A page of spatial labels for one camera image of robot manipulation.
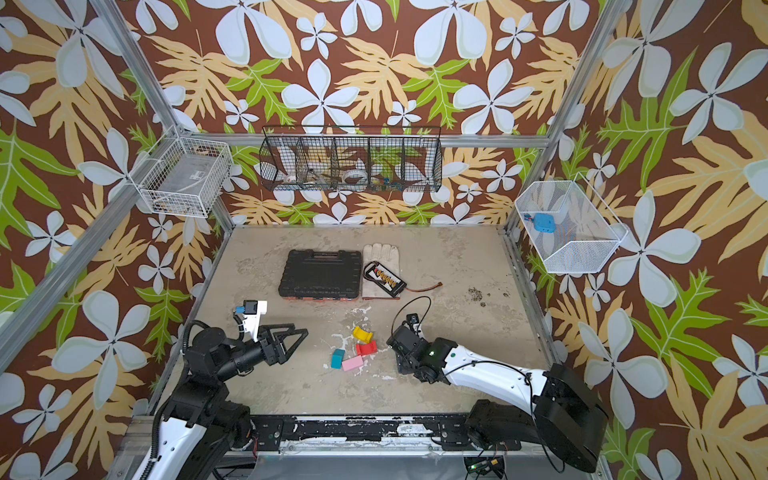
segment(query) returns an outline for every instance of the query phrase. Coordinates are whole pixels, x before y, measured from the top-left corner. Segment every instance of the toolbox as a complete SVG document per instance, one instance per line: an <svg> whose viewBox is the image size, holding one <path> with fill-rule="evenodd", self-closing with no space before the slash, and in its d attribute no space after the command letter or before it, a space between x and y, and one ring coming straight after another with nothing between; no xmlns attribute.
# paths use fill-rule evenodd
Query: toolbox
<svg viewBox="0 0 768 480"><path fill-rule="evenodd" d="M362 253L291 250L277 292L297 299L351 300L360 295Z"/></svg>

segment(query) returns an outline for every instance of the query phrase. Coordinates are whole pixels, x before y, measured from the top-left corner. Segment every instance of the pink block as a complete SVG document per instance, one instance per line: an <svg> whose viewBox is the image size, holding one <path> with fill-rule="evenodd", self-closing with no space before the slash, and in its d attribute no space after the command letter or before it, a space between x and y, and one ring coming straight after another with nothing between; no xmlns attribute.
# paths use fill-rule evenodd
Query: pink block
<svg viewBox="0 0 768 480"><path fill-rule="evenodd" d="M345 372L348 372L349 370L352 370L352 369L358 369L361 366L362 366L362 356L360 355L354 356L351 359L347 359L341 362L341 368Z"/></svg>

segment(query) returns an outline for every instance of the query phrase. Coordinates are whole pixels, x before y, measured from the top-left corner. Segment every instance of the yellow block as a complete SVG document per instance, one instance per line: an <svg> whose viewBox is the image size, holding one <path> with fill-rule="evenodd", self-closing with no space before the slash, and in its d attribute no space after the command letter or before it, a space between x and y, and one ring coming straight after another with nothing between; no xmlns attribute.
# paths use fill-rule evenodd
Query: yellow block
<svg viewBox="0 0 768 480"><path fill-rule="evenodd" d="M356 326L352 331L352 336L363 343L370 343L371 339L373 338L373 333L368 333L360 327Z"/></svg>

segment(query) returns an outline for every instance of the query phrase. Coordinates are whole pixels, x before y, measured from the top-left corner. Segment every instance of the red block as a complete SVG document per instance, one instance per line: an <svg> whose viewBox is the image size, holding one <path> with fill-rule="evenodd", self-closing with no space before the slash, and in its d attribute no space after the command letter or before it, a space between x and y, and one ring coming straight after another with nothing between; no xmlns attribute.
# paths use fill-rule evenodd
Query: red block
<svg viewBox="0 0 768 480"><path fill-rule="evenodd" d="M357 349L357 354L360 356L370 355L372 353L376 353L379 351L379 349L376 348L375 340L371 340L371 343L369 343L368 345L361 345L358 343L357 345L355 345L355 348Z"/></svg>

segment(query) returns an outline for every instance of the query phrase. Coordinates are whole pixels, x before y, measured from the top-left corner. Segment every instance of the black wire basket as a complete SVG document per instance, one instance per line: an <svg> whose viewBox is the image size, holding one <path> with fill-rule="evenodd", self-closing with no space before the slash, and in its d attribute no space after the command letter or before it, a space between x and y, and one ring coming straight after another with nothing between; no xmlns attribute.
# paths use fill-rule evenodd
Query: black wire basket
<svg viewBox="0 0 768 480"><path fill-rule="evenodd" d="M334 125L321 128L338 131ZM383 133L381 127L355 127L355 132L305 134L265 126L259 151L264 187L350 191L440 188L439 127L388 127Z"/></svg>

